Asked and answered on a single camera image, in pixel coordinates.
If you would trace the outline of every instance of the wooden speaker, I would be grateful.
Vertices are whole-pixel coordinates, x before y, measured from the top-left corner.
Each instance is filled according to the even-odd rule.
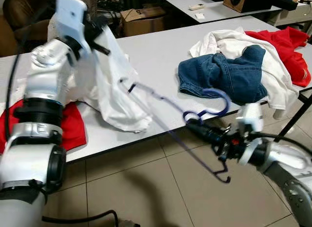
[[[223,4],[238,12],[270,9],[273,0],[224,0]]]

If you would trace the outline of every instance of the tiled floor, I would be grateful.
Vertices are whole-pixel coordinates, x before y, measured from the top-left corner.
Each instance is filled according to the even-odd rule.
[[[291,117],[300,104],[288,114]],[[278,133],[289,121],[272,119],[262,106],[264,132]],[[227,125],[235,115],[214,124]],[[312,111],[287,136],[312,148]],[[201,140],[179,131],[183,141],[214,169],[220,164]],[[168,135],[68,166],[61,191],[50,196],[44,214],[83,218],[109,209],[142,227],[297,227],[279,188],[254,167],[229,161],[232,182],[208,174]],[[60,225],[44,224],[45,227]],[[71,225],[112,227],[112,217]]]

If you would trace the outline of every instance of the white desk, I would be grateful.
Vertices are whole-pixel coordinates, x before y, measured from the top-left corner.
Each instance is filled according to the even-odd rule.
[[[189,48],[198,40],[202,39],[210,31],[219,29],[236,29],[242,26],[245,30],[276,31],[277,28],[266,24],[251,16],[241,17],[226,21],[218,21],[200,24],[179,29],[167,30],[158,33],[150,33],[139,36],[118,39],[118,43],[125,53],[130,56],[130,63],[139,73],[141,82],[154,88],[158,93],[176,99],[179,105],[185,110],[201,111],[205,108],[221,110],[223,101],[219,99],[201,99],[178,92],[178,80],[176,78],[178,64],[189,59]],[[308,66],[312,68],[312,46],[307,45],[300,48]],[[14,57],[0,59],[0,101],[4,101],[6,92],[8,72]],[[21,56],[17,69],[17,77],[25,76],[25,72],[30,67],[29,54]],[[170,129],[184,126],[182,117],[167,104],[157,102],[154,104],[159,116],[167,122]],[[79,105],[79,110],[83,117],[88,135],[88,144],[82,148],[70,150],[67,154],[67,161],[73,161],[95,155],[97,153],[134,143],[157,134],[163,133],[155,123],[152,123],[145,133],[121,132],[109,126],[101,119],[101,116],[88,106]],[[236,104],[231,105],[229,112],[238,110]]]
[[[272,8],[269,10],[239,13],[223,5],[222,1],[218,1],[218,2],[214,2],[212,0],[166,0],[166,1],[172,4],[174,7],[178,8],[179,10],[183,11],[185,14],[187,14],[188,16],[196,20],[198,23],[220,21],[220,20],[242,17],[242,16],[252,15],[252,14],[257,14],[257,13],[262,13],[262,12],[281,10],[280,8],[276,6],[272,6]],[[197,4],[204,4],[205,8],[195,10],[195,11],[189,10],[190,5],[197,5]],[[196,18],[195,14],[199,12],[204,14],[205,16],[204,19],[199,20]]]

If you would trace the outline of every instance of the denim fabric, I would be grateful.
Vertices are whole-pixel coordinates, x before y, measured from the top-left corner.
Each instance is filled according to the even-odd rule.
[[[201,98],[217,98],[217,95],[204,94],[203,89],[218,88],[234,103],[254,103],[268,94],[261,84],[265,52],[259,45],[251,45],[234,60],[214,54],[183,61],[178,67],[179,90]]]

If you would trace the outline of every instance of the red cloth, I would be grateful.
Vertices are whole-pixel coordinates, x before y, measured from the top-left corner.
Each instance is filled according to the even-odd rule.
[[[22,106],[23,101],[20,100],[10,107],[10,132],[13,130],[13,125],[19,122],[17,118],[13,116],[15,108]],[[4,134],[4,115],[5,111],[0,117],[0,153],[2,154],[5,147],[5,134]],[[63,141],[62,146],[66,150],[73,149],[80,145],[85,145],[86,135],[84,130],[84,123],[81,118],[80,112],[77,109],[75,103],[69,103],[63,110],[63,118],[61,123],[61,128],[63,129]]]
[[[294,51],[297,47],[306,45],[308,34],[291,27],[276,32],[248,31],[246,34],[259,40],[268,41],[276,48],[280,59],[292,77],[293,84],[305,87],[310,83],[311,75],[305,60],[302,54]]]

